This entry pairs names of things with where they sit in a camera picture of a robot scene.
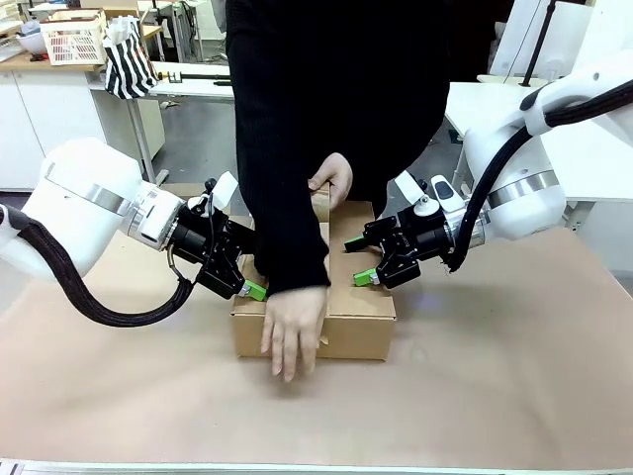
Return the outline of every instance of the black sweater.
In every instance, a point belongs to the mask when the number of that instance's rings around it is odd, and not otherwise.
[[[352,166],[350,199],[384,207],[441,125],[444,1],[227,0],[239,184],[269,294],[328,284],[308,179],[329,154]]]

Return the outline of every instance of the black cable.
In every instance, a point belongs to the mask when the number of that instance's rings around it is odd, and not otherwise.
[[[507,82],[507,79],[510,77],[510,74],[512,74],[512,69],[514,68],[514,65],[516,64],[516,61],[518,60],[518,57],[521,55],[521,50],[523,49],[523,45],[525,45],[525,41],[527,40],[527,37],[530,33],[530,28],[532,28],[532,24],[534,23],[534,19],[536,18],[536,14],[538,13],[538,9],[541,7],[541,2],[543,0],[538,0],[538,5],[536,5],[536,9],[534,10],[534,13],[532,14],[532,19],[530,20],[530,24],[527,26],[527,30],[525,31],[525,36],[523,37],[523,41],[521,41],[521,44],[518,47],[518,51],[516,52],[516,56],[514,57],[514,61],[512,62],[512,65],[510,66],[509,71],[507,72],[507,76],[505,77],[505,79],[503,80],[503,84],[505,84]]]
[[[475,222],[479,218],[482,207],[488,199],[488,195],[493,189],[498,176],[514,154],[531,138],[532,136],[527,132],[526,127],[520,129],[501,147],[486,168],[482,179],[475,188],[473,196],[471,196],[471,201],[468,203],[466,214],[464,215],[459,233],[455,239],[455,248],[453,252],[449,254],[449,258],[445,262],[451,272],[458,270],[464,263],[464,259],[466,259],[473,229],[475,228]]]
[[[108,327],[144,327],[160,322],[182,307],[194,288],[192,282],[179,278],[178,287],[172,297],[157,309],[139,314],[113,312],[93,297],[81,280],[68,252],[43,224],[30,220],[18,236],[28,242],[46,261],[70,303],[93,322]]]
[[[630,104],[633,104],[633,80],[577,106],[549,112],[545,115],[545,122],[552,128],[576,124],[595,119]]]
[[[595,119],[633,104],[633,80],[611,89],[604,94],[594,97],[576,106],[563,107],[545,114],[545,122],[549,127],[567,126],[578,122]],[[446,264],[451,272],[460,268],[468,253],[471,236],[475,228],[475,222],[479,218],[482,207],[486,202],[498,176],[512,156],[526,144],[532,136],[527,128],[520,129],[497,152],[491,163],[486,168],[482,179],[477,184],[475,192],[466,209],[466,214],[460,225],[459,234],[455,239],[455,248],[449,254]]]
[[[200,279],[200,277],[202,277],[205,273],[205,271],[209,268],[209,266],[211,265],[211,259],[214,255],[214,246],[216,245],[216,237],[214,235],[214,214],[213,214],[213,194],[209,193],[209,198],[207,200],[207,206],[206,206],[206,211],[209,214],[209,255],[207,256],[207,260],[205,261],[205,263],[202,265],[202,267],[200,268],[200,272],[198,272],[198,275],[196,276],[196,282],[198,282],[198,280]]]

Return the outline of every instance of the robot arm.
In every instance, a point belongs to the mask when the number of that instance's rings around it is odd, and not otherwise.
[[[557,226],[566,197],[538,136],[599,118],[602,127],[633,146],[632,104],[633,50],[627,50],[533,92],[517,110],[472,128],[464,150],[475,178],[473,195],[462,200],[444,177],[434,177],[440,205],[435,212],[430,197],[407,186],[405,195],[413,197],[414,206],[399,212],[398,219],[366,225],[361,238],[346,244],[348,251],[367,245],[383,251],[380,265],[357,274],[356,284],[396,287],[420,275],[418,260],[436,256],[456,271],[468,249],[487,239],[517,239]],[[406,181],[402,175],[397,179],[401,188]]]
[[[32,275],[55,278],[86,317],[114,327],[162,320],[201,283],[228,299],[265,290],[237,268],[254,249],[254,231],[222,212],[237,186],[226,173],[206,183],[207,194],[185,203],[141,179],[135,160],[94,140],[69,142],[46,159],[38,186],[22,211],[0,205],[0,257]],[[178,277],[171,299],[158,309],[126,315],[101,306],[83,277],[101,257],[116,230],[156,250],[166,250]],[[195,282],[176,269],[173,256],[201,264]]]

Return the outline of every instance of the black and white striped bag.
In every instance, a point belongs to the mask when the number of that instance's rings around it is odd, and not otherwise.
[[[140,43],[138,21],[130,23],[128,37],[118,44],[106,37],[103,42],[108,55],[106,91],[121,99],[143,97],[158,84],[156,71]]]

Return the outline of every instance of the work table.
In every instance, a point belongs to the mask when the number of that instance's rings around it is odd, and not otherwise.
[[[67,64],[53,66],[47,59],[43,61],[31,61],[31,54],[28,51],[21,52],[9,59],[0,62],[0,72],[2,71],[81,71],[95,72],[104,67],[103,64]]]
[[[163,254],[122,236],[86,283],[127,312],[176,286]],[[235,357],[230,302],[200,286],[177,314],[131,330],[90,322],[55,284],[6,287],[4,457],[633,467],[633,300],[566,230],[473,249],[452,275],[425,262],[394,294],[388,362],[320,361],[292,385]]]

